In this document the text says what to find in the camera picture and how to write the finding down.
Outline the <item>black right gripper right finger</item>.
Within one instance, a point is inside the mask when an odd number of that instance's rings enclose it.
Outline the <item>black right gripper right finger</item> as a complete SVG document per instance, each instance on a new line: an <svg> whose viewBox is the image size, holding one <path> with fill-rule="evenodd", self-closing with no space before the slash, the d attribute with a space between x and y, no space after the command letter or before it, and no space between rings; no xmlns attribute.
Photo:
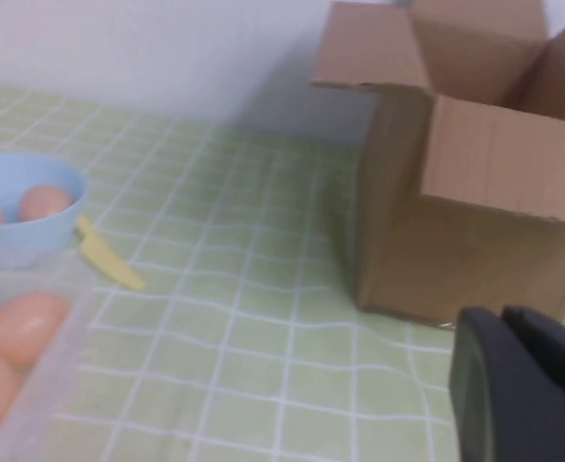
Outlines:
<svg viewBox="0 0 565 462"><path fill-rule="evenodd" d="M501 319L544 374L565 391L565 325L521 306L506 306Z"/></svg>

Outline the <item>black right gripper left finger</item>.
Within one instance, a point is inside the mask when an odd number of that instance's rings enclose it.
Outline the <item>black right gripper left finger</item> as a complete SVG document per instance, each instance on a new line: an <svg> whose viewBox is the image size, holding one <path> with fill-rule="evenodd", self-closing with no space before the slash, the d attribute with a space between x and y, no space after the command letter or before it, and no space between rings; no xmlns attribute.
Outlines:
<svg viewBox="0 0 565 462"><path fill-rule="evenodd" d="M501 314L464 308L457 319L449 396L460 458L565 461L565 391Z"/></svg>

